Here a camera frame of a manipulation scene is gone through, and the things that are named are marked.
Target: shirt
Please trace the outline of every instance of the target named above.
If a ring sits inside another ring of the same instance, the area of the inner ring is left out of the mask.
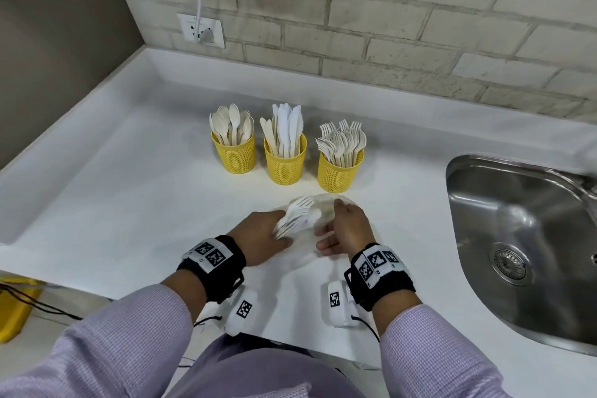
[[[164,285],[148,286],[68,327],[47,359],[0,384],[0,398],[159,398],[189,344],[192,323],[180,296]],[[380,349],[392,397],[508,396],[495,365],[427,305],[394,319]],[[298,374],[285,376],[288,371]],[[168,398],[251,394],[361,396],[347,379],[316,359],[257,349],[209,366],[194,365]]]

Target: electrical outlet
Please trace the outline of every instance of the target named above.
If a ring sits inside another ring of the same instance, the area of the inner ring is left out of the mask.
[[[184,39],[190,43],[195,42],[195,21],[197,16],[183,15],[178,13],[178,20],[183,31]],[[204,46],[220,47],[224,49],[224,32],[222,31],[222,23],[219,19],[211,19],[209,17],[201,17],[199,23],[199,44]]]

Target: black wristband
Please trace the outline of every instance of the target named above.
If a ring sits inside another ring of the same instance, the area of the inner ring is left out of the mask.
[[[399,258],[377,243],[370,243],[357,253],[344,276],[354,301],[366,311],[371,311],[379,299],[394,291],[415,291]]]
[[[245,280],[243,269],[247,260],[231,236],[218,236],[215,239],[224,244],[229,252],[223,253],[217,246],[210,244],[209,240],[205,240],[183,256],[177,270],[187,269],[194,273],[205,288],[207,300],[221,304]]]

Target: drain strainer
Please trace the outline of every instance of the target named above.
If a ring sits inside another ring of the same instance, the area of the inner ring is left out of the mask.
[[[528,258],[510,244],[502,242],[493,244],[489,250],[489,261],[497,275],[508,283],[524,286],[533,281]]]
[[[513,251],[500,249],[493,254],[493,261],[500,272],[509,279],[524,279],[526,275],[524,261]]]

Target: yellow cup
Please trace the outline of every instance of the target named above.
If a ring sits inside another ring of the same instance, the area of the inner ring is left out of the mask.
[[[222,160],[224,168],[236,175],[245,174],[250,171],[257,163],[257,156],[255,155],[255,134],[243,143],[237,146],[224,146],[211,133],[211,139],[214,141],[216,150]]]
[[[288,185],[296,183],[303,174],[304,153],[307,151],[307,138],[300,136],[300,154],[290,159],[276,157],[269,152],[267,140],[263,140],[265,158],[267,160],[267,173],[276,184]]]
[[[361,162],[365,158],[365,150],[356,154],[356,165],[354,167],[338,167],[325,158],[323,153],[319,153],[319,168],[317,169],[317,182],[321,188],[335,194],[344,192],[352,184],[352,180],[359,171]]]

